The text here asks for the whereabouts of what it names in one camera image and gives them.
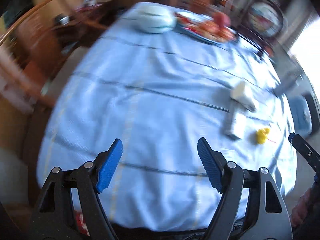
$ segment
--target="yellow object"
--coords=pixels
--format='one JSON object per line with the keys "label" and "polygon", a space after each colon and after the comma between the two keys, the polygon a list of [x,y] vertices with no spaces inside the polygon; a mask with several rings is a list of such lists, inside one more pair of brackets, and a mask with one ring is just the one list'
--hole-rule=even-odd
{"label": "yellow object", "polygon": [[264,144],[266,140],[268,139],[268,134],[270,133],[270,128],[263,128],[259,129],[256,132],[257,135],[257,143],[258,144]]}

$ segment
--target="hand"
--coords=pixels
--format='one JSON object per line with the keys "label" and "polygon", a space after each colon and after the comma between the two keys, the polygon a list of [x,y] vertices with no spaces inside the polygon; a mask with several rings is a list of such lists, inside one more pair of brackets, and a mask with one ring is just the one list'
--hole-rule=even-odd
{"label": "hand", "polygon": [[301,196],[298,200],[298,203],[292,209],[292,214],[290,215],[290,222],[292,227],[296,227],[302,224],[303,220],[308,214],[308,201],[310,198],[311,188],[308,188],[307,191]]}

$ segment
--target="white bowl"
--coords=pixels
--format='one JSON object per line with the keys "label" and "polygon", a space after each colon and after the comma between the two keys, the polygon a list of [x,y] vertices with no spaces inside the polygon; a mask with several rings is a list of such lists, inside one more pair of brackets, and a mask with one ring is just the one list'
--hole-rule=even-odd
{"label": "white bowl", "polygon": [[147,33],[171,31],[177,24],[177,18],[166,7],[145,5],[137,13],[137,25]]}

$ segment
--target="fruit plate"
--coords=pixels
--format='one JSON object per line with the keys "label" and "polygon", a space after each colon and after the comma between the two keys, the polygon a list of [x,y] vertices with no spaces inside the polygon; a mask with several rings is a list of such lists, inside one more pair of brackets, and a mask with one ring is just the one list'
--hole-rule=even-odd
{"label": "fruit plate", "polygon": [[[204,22],[206,20],[210,20],[212,21],[213,18],[211,18],[210,16],[207,16],[207,15],[199,15],[199,14],[194,14],[192,12],[184,12],[184,11],[181,11],[181,12],[178,12],[178,14],[180,14],[181,16],[185,17],[185,18],[188,18],[190,19],[191,21],[193,22],[196,22],[196,23],[199,23],[199,22]],[[181,24],[179,21],[177,21],[177,28],[179,31],[181,31],[183,34],[186,34],[188,36],[190,36],[191,38],[194,38],[196,40],[199,40],[203,43],[207,43],[207,44],[216,44],[216,45],[222,45],[222,44],[226,44],[228,43],[229,41],[226,41],[226,42],[218,42],[218,41],[213,41],[213,40],[210,40],[210,39],[207,39],[205,38],[204,36],[201,36],[191,30],[188,30],[188,29],[185,29],[184,28],[184,25]]]}

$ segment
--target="light blue tablecloth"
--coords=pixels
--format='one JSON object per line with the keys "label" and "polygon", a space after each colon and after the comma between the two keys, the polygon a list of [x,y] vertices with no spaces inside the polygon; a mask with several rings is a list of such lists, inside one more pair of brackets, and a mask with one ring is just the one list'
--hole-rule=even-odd
{"label": "light blue tablecloth", "polygon": [[[120,165],[100,194],[109,219],[154,231],[206,228],[220,194],[197,154],[205,137],[244,169],[269,168],[287,194],[296,176],[296,152],[287,139],[293,122],[286,97],[268,92],[279,83],[269,59],[260,62],[244,41],[211,46],[176,31],[142,33],[134,20],[139,6],[96,41],[69,79],[45,132],[39,184],[53,167],[76,169],[120,138]],[[248,115],[244,139],[232,141],[223,124],[230,88],[242,79],[260,107]],[[266,126],[275,143],[257,145],[255,131]],[[245,189],[238,219],[247,196]],[[78,209],[75,192],[73,198]]]}

